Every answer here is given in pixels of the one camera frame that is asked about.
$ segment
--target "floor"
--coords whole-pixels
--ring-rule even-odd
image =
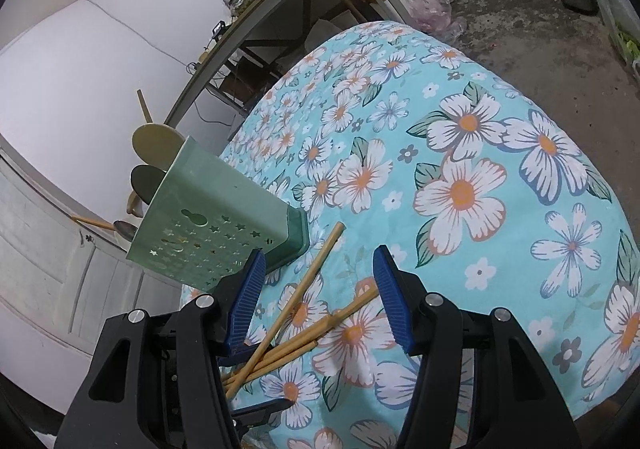
[[[532,98],[614,189],[640,239],[640,90],[597,16],[560,0],[457,0],[456,47]]]

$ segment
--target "turquoise tablecloth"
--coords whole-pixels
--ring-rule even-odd
[[[386,244],[459,308],[512,310],[574,417],[638,363],[638,252],[612,190],[544,111],[433,38],[379,22],[330,39],[266,94],[223,159],[310,220],[309,251],[268,276],[254,341],[339,220],[346,231],[285,339],[371,285]],[[463,362],[455,445],[473,384],[471,353]],[[233,407],[295,401],[244,444],[392,447],[417,368],[377,299],[238,394]]]

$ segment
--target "green utensil holder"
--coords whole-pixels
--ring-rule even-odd
[[[309,248],[304,209],[291,207],[191,137],[151,200],[127,259],[201,290],[262,249],[267,273]]]

